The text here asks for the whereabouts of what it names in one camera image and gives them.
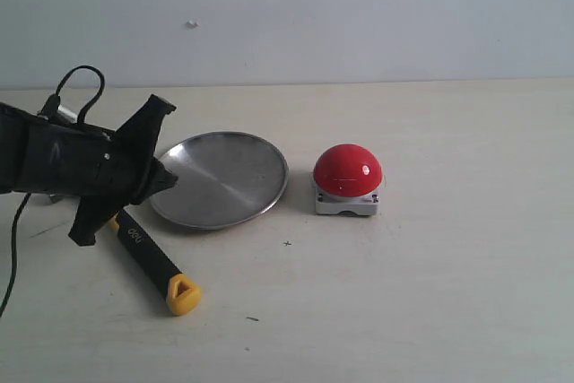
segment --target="table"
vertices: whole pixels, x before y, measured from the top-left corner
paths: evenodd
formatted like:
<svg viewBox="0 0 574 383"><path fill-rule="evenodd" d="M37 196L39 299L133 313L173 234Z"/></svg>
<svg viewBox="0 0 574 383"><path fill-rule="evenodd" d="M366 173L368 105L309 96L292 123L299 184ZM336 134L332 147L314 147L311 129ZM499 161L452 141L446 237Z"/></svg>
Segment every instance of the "table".
<svg viewBox="0 0 574 383"><path fill-rule="evenodd" d="M182 318L109 230L91 248L66 237L73 200L34 196L0 381L574 379L574 79L108 89L87 121L116 128L151 92L178 106L158 154L209 131L261 135L290 165L285 196L216 232L128 209L204 290ZM0 100L35 112L49 93ZM63 92L76 111L90 96ZM380 215L313 214L310 172L339 143L380 158ZM2 289L20 199L0 199Z"/></svg>

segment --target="red button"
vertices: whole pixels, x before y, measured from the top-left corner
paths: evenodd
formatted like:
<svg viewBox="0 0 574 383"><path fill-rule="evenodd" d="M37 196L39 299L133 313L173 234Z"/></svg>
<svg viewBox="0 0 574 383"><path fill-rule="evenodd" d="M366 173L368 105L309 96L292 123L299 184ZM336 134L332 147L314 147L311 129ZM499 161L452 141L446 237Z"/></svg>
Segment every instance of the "red button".
<svg viewBox="0 0 574 383"><path fill-rule="evenodd" d="M319 157L313 178L330 195L356 197L375 190L383 180L383 170L366 148L340 144Z"/></svg>

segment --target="black cable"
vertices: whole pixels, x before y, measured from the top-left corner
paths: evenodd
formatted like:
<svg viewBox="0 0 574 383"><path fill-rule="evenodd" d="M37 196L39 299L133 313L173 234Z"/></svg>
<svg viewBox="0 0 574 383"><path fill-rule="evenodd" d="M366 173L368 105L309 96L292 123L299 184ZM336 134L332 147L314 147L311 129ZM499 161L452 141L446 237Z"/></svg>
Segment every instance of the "black cable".
<svg viewBox="0 0 574 383"><path fill-rule="evenodd" d="M62 78L62 81L60 81L60 84L57 85L56 92L54 94L58 98L60 97L60 91L62 90L62 88L64 88L65 84L70 79L70 77L74 74L74 72L76 72L80 69L87 69L89 71L94 72L98 76L98 78L100 78L100 87L98 89L98 92L94 95L94 97L91 98L88 101L88 103L86 103L83 106L82 109L80 109L80 112L78 113L78 120L76 122L78 127L83 126L83 124L85 123L86 114L88 114L88 111L90 110L90 108L93 107L93 105L98 101L101 94L104 92L104 87L106 87L106 78L104 78L104 74L100 71L100 69L96 69L95 67L90 66L90 65L80 65L80 66L77 66L74 69L72 69L66 75L64 75L64 78Z"/></svg>
<svg viewBox="0 0 574 383"><path fill-rule="evenodd" d="M22 199L22 202L20 203L20 206L16 210L16 214L14 215L14 220L12 222L12 242L10 243L11 255L12 255L12 270L10 272L10 281L8 282L6 293L4 294L4 298L2 299L2 305L0 305L0 318L4 314L4 310L6 309L8 300L10 299L10 294L12 293L12 288L14 287L14 282L16 281L16 270L18 269L18 254L16 253L16 233L18 231L18 220L20 220L20 216L22 215L24 206L26 206L26 204L28 203L30 196L31 193L27 193L26 196Z"/></svg>

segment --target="wall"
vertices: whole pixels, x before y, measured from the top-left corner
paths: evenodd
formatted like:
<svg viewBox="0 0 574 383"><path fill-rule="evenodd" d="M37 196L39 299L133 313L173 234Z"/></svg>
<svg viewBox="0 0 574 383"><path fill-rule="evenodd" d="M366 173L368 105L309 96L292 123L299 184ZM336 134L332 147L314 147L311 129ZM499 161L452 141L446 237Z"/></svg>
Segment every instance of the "wall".
<svg viewBox="0 0 574 383"><path fill-rule="evenodd" d="M574 75L574 0L0 0L0 88ZM187 20L199 27L189 29ZM91 83L88 77L76 84Z"/></svg>

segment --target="stainless steel plate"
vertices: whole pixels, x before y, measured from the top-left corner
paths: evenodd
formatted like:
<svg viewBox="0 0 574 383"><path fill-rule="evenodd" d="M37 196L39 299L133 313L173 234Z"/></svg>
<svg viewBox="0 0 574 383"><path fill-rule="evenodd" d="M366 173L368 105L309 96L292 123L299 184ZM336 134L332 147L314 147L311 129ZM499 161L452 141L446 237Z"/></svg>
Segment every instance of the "stainless steel plate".
<svg viewBox="0 0 574 383"><path fill-rule="evenodd" d="M178 184L150 198L166 219L197 229L220 229L264 213L281 197L289 169L283 155L257 136L212 132L161 156Z"/></svg>

